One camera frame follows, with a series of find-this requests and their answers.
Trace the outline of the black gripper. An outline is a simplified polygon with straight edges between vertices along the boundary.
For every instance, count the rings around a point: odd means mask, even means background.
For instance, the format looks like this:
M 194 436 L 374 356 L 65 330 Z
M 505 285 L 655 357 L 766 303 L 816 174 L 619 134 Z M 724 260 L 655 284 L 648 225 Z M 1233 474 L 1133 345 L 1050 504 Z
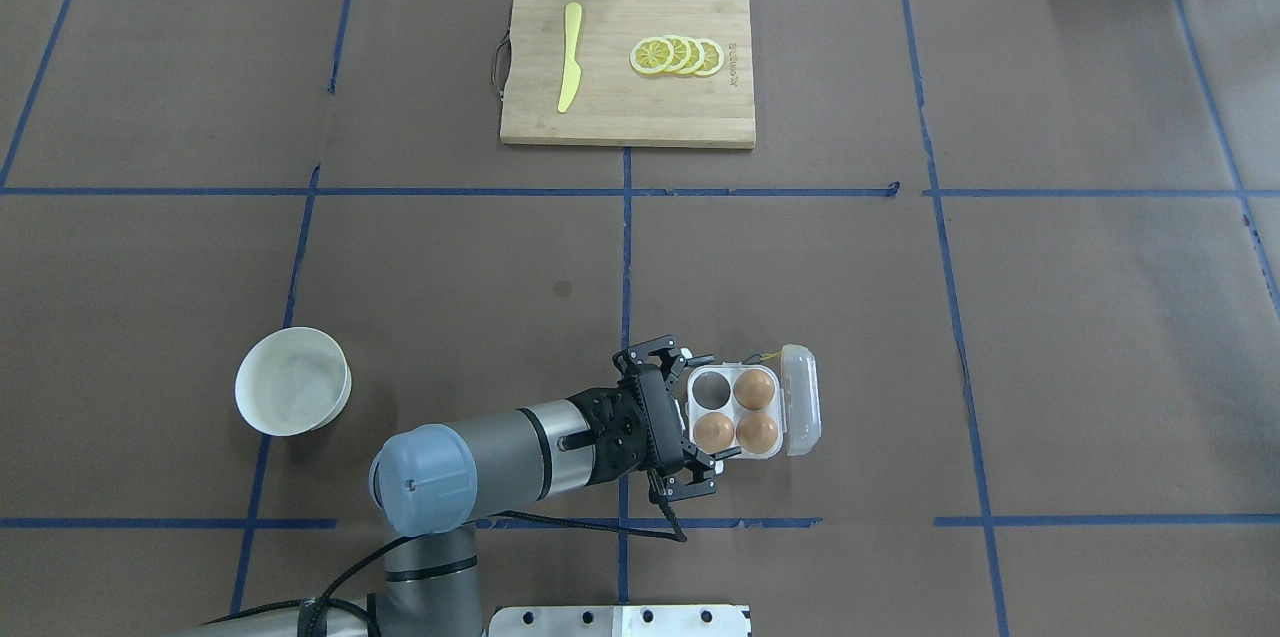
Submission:
M 589 486 L 646 472 L 650 504 L 699 499 L 717 491 L 722 460 L 736 458 L 742 449 L 727 446 L 705 453 L 698 445 L 686 445 L 672 394 L 681 374 L 712 365 L 713 359 L 712 354 L 695 354 L 672 335 L 623 347 L 613 356 L 620 382 L 580 394 L 580 412 L 594 449 Z

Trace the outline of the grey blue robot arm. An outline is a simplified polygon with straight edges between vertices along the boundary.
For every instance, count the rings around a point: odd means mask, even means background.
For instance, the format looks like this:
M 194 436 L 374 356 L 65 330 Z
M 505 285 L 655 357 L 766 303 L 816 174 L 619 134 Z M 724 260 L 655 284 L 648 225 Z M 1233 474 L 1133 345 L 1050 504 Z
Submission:
M 643 473 L 650 500 L 686 536 L 672 501 L 713 494 L 719 460 L 684 431 L 676 368 L 622 365 L 617 385 L 389 437 L 369 490 L 388 541 L 312 597 L 270 602 L 195 628 L 197 636 L 481 636 L 476 524 L 500 518 L 571 530 L 531 514 L 556 495 Z

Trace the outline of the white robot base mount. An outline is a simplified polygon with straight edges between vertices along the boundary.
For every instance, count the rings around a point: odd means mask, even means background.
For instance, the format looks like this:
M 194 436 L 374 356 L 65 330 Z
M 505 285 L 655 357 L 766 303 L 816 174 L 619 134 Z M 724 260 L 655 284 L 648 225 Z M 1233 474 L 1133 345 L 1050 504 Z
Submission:
M 751 636 L 750 608 L 732 604 L 512 606 L 489 636 Z

